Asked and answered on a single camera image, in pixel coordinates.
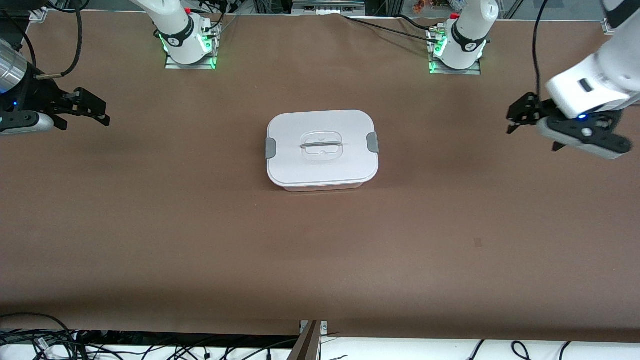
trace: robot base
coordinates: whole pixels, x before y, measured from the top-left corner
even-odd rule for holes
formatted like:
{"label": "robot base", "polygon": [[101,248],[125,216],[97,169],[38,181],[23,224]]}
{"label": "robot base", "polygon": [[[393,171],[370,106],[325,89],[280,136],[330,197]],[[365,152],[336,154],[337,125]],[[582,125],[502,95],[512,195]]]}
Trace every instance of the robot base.
{"label": "robot base", "polygon": [[[431,30],[427,30],[427,38],[433,38],[438,41],[443,41],[444,37],[444,24],[438,24],[437,27],[433,26]],[[480,75],[480,61],[476,62],[468,69],[457,70],[452,69],[442,62],[440,58],[435,56],[435,52],[439,44],[427,43],[427,52],[429,53],[429,73],[430,74],[449,74],[449,75]]]}
{"label": "robot base", "polygon": [[[205,27],[211,26],[211,20],[205,18]],[[177,63],[171,58],[166,57],[164,68],[165,69],[195,69],[195,70],[212,70],[215,69],[218,63],[218,49],[220,48],[220,33],[222,32],[222,23],[218,24],[215,28],[211,29],[208,33],[204,33],[204,36],[209,39],[204,39],[205,46],[210,47],[212,50],[206,54],[200,61],[192,64]]]}

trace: white food container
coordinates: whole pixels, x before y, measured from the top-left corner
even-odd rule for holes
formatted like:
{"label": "white food container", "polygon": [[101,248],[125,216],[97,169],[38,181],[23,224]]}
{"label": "white food container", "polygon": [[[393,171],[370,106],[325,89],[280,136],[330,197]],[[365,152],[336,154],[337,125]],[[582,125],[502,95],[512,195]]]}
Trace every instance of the white food container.
{"label": "white food container", "polygon": [[264,152],[269,178],[290,192],[357,188],[378,172],[373,120],[358,110],[278,115]]}

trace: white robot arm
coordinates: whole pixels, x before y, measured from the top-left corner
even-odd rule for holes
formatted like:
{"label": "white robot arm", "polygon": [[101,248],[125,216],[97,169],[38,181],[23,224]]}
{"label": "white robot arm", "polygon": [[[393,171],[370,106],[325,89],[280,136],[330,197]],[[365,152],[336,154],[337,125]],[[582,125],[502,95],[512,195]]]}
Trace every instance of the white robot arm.
{"label": "white robot arm", "polygon": [[449,19],[439,25],[445,28],[446,36],[434,55],[452,69],[468,69],[482,57],[487,34],[499,12],[495,0],[469,1],[459,19]]}
{"label": "white robot arm", "polygon": [[535,125],[564,146],[615,159],[629,152],[628,138],[614,134],[622,109],[640,99],[640,1],[601,0],[615,35],[596,53],[547,83],[550,100],[528,93],[509,107],[507,134]]}
{"label": "white robot arm", "polygon": [[192,64],[213,50],[211,21],[187,14],[180,0],[130,0],[143,8],[160,32],[169,56],[177,63]]}
{"label": "white robot arm", "polygon": [[615,35],[547,83],[551,98],[569,119],[621,110],[640,97],[640,2],[603,0],[602,5]]}

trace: lid handle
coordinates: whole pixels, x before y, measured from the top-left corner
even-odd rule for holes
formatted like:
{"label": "lid handle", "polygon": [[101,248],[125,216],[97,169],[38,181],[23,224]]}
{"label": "lid handle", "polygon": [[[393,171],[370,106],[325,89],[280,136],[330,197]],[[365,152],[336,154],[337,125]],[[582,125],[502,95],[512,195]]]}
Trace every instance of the lid handle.
{"label": "lid handle", "polygon": [[315,146],[342,146],[342,142],[310,142],[300,145],[302,149]]}

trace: white surface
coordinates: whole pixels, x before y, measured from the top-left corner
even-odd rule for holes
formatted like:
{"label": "white surface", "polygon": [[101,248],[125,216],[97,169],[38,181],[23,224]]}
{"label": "white surface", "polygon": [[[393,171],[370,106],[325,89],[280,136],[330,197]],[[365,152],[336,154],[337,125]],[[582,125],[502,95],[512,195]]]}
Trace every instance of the white surface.
{"label": "white surface", "polygon": [[[276,155],[267,160],[269,178],[290,191],[360,186],[378,171],[378,154],[367,146],[373,132],[373,120],[358,110],[278,115],[267,128],[276,142]],[[340,145],[303,147],[320,143]]]}
{"label": "white surface", "polygon": [[[332,360],[347,355],[344,360],[466,360],[473,352],[477,340],[419,340],[378,338],[326,338],[323,340],[321,359]],[[562,341],[522,341],[533,360],[557,360]],[[488,340],[480,348],[476,360],[518,359],[511,351],[511,340]],[[111,346],[112,351],[144,353],[144,346]],[[66,358],[62,347],[52,348],[55,354]],[[242,360],[256,349],[242,348],[232,352],[228,360]],[[220,359],[225,348],[207,348],[211,360]],[[204,360],[204,348],[191,351],[195,360]],[[286,360],[290,350],[272,350],[273,360]],[[145,360],[167,360],[175,353],[175,347],[151,352]],[[0,347],[0,360],[32,360],[35,355],[31,345]],[[122,354],[124,360],[140,360],[142,356]],[[265,360],[266,352],[252,357]],[[112,360],[114,356],[100,355],[96,360]],[[640,344],[630,343],[571,343],[564,352],[564,360],[638,360]]]}

